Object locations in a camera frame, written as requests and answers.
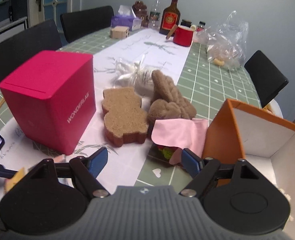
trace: blue gripper pad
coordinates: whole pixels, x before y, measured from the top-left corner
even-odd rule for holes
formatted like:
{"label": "blue gripper pad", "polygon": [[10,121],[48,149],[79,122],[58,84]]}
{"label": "blue gripper pad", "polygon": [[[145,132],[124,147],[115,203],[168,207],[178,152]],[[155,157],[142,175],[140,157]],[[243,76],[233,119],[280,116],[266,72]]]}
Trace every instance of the blue gripper pad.
{"label": "blue gripper pad", "polygon": [[107,164],[108,151],[105,147],[98,149],[92,156],[88,165],[91,175],[96,178]]}
{"label": "blue gripper pad", "polygon": [[201,158],[196,156],[188,148],[185,148],[182,151],[181,163],[192,178],[194,178],[201,171],[200,161],[201,161]]}

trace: black chair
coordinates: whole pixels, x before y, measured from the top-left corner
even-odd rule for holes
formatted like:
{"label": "black chair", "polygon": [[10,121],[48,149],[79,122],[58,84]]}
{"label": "black chair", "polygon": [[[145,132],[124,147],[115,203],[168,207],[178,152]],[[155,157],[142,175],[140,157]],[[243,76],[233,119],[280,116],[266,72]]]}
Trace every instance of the black chair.
{"label": "black chair", "polygon": [[245,63],[260,98],[262,107],[266,106],[289,83],[278,68],[258,50]]}
{"label": "black chair", "polygon": [[54,20],[42,22],[0,43],[0,82],[42,50],[62,47]]}
{"label": "black chair", "polygon": [[87,34],[111,26],[114,11],[111,6],[64,13],[60,15],[63,32],[67,42],[75,41]]}

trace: pink box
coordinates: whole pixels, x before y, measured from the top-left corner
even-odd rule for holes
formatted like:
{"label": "pink box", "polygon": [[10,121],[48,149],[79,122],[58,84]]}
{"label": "pink box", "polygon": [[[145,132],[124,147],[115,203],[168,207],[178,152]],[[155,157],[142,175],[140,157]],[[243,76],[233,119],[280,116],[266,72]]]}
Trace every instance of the pink box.
{"label": "pink box", "polygon": [[93,56],[42,51],[0,89],[28,138],[70,155],[96,111]]}

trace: small box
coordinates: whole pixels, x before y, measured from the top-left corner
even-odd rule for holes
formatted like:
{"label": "small box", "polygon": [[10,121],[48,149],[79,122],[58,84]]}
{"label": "small box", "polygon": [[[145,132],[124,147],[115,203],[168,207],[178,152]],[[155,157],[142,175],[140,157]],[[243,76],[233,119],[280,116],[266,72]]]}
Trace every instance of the small box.
{"label": "small box", "polygon": [[112,39],[125,39],[129,36],[129,27],[126,26],[116,26],[111,29]]}
{"label": "small box", "polygon": [[111,27],[127,26],[130,31],[138,30],[141,27],[142,20],[131,15],[115,15],[111,20]]}
{"label": "small box", "polygon": [[70,155],[96,111],[93,56],[42,51],[0,89],[28,138]]}
{"label": "small box", "polygon": [[284,232],[295,240],[295,124],[255,106],[227,99],[208,127],[202,158],[248,160],[291,197]]}

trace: white plastic bag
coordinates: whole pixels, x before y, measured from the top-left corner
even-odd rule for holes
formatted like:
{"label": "white plastic bag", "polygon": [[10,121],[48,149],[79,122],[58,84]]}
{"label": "white plastic bag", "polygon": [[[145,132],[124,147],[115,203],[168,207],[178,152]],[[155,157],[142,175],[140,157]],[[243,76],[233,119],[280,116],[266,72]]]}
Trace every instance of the white plastic bag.
{"label": "white plastic bag", "polygon": [[159,69],[155,66],[143,65],[146,54],[143,54],[139,62],[130,62],[123,58],[115,61],[116,79],[115,85],[134,87],[139,94],[153,92],[152,71]]}
{"label": "white plastic bag", "polygon": [[233,11],[222,25],[198,33],[197,40],[207,45],[209,62],[236,70],[245,63],[248,31],[249,23],[240,20],[236,11]]}

